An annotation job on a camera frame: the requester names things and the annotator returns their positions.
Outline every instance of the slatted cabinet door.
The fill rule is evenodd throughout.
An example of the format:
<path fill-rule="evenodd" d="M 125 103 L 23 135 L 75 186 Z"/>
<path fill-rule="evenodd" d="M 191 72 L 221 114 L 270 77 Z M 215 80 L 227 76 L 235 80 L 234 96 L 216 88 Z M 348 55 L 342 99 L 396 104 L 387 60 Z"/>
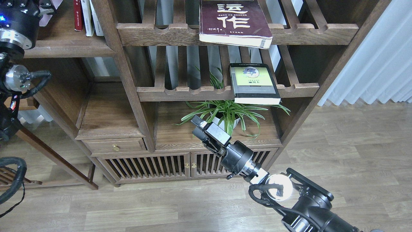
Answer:
<path fill-rule="evenodd" d="M 253 149 L 252 160 L 262 164 L 266 164 L 275 154 L 277 148 Z M 208 152 L 191 152 L 190 153 L 190 173 L 192 178 L 213 178 L 226 177 L 230 174 L 220 163 L 221 157 Z"/>
<path fill-rule="evenodd" d="M 116 184 L 154 182 L 190 177 L 189 153 L 98 158 Z"/>

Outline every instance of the drawer knob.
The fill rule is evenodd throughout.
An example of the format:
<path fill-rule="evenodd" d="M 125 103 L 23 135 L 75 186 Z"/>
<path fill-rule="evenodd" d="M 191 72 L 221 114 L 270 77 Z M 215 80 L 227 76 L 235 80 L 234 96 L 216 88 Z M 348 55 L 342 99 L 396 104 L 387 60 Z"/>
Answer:
<path fill-rule="evenodd" d="M 115 152 L 120 151 L 120 148 L 117 146 L 117 144 L 113 144 L 113 151 Z"/>

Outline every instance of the book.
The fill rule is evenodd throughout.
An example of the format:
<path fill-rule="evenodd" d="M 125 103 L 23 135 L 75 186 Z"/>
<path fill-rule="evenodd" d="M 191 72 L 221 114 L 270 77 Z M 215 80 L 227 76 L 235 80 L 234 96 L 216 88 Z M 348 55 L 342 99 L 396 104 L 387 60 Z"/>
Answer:
<path fill-rule="evenodd" d="M 278 105 L 279 91 L 267 64 L 231 63 L 234 102 Z"/>
<path fill-rule="evenodd" d="M 84 19 L 84 28 L 86 29 L 86 36 L 93 36 L 94 25 L 91 21 L 91 8 L 89 0 L 82 0 L 82 10 Z"/>
<path fill-rule="evenodd" d="M 90 0 L 90 8 L 91 8 L 91 15 L 93 16 L 94 29 L 96 30 L 96 35 L 103 36 L 103 30 L 102 30 L 102 27 L 100 26 L 99 19 L 97 18 L 97 14 L 96 14 L 96 11 L 94 10 L 91 0 Z"/>
<path fill-rule="evenodd" d="M 199 40 L 268 49 L 272 33 L 258 0 L 200 0 Z"/>
<path fill-rule="evenodd" d="M 83 30 L 83 12 L 81 0 L 73 0 L 73 11 L 75 14 L 75 31 Z"/>

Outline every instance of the wooden post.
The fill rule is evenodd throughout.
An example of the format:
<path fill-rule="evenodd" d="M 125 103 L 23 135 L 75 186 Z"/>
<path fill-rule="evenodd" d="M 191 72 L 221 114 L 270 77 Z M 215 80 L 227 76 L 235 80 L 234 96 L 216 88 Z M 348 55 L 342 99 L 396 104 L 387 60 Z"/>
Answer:
<path fill-rule="evenodd" d="M 80 182 L 85 184 L 92 190 L 97 190 L 98 185 L 96 185 L 92 180 L 90 180 L 87 176 L 81 173 L 77 168 L 67 162 L 63 157 L 57 154 L 52 148 L 47 146 L 43 141 L 41 141 L 38 137 L 36 137 L 32 132 L 30 132 L 26 128 L 21 128 L 21 130 L 17 131 L 16 135 L 21 138 L 22 140 L 26 141 L 30 145 L 32 145 L 36 150 L 40 151 L 53 161 L 57 166 L 65 170 L 67 173 L 72 175 L 74 178 L 78 179 Z"/>

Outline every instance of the maroon book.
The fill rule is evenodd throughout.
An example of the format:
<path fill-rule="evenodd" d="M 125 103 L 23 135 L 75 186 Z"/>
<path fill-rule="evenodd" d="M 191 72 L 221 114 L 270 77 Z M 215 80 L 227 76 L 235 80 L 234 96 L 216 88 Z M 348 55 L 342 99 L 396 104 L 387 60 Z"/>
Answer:
<path fill-rule="evenodd" d="M 200 0 L 199 39 L 268 49 L 272 33 L 257 0 Z"/>
<path fill-rule="evenodd" d="M 83 12 L 80 0 L 73 0 L 73 11 L 75 14 L 75 31 L 83 30 Z"/>

